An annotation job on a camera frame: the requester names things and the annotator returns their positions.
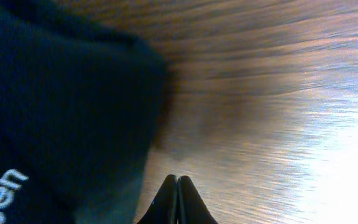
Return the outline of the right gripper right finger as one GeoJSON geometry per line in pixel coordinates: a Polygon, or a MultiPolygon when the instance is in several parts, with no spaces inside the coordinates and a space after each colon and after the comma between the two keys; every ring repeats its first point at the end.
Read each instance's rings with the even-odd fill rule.
{"type": "Polygon", "coordinates": [[[178,179],[177,215],[178,224],[218,224],[187,175],[178,179]]]}

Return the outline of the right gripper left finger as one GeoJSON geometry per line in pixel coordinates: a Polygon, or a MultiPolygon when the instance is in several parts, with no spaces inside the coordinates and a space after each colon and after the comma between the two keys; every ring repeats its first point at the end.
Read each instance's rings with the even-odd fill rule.
{"type": "Polygon", "coordinates": [[[167,175],[148,210],[137,224],[176,224],[177,188],[177,177],[167,175]]]}

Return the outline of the black t-shirt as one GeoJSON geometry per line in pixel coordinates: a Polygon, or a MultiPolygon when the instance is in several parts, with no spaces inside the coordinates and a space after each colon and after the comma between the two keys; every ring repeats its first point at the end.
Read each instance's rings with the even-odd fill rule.
{"type": "Polygon", "coordinates": [[[168,71],[53,1],[0,1],[0,223],[132,223],[168,71]]]}

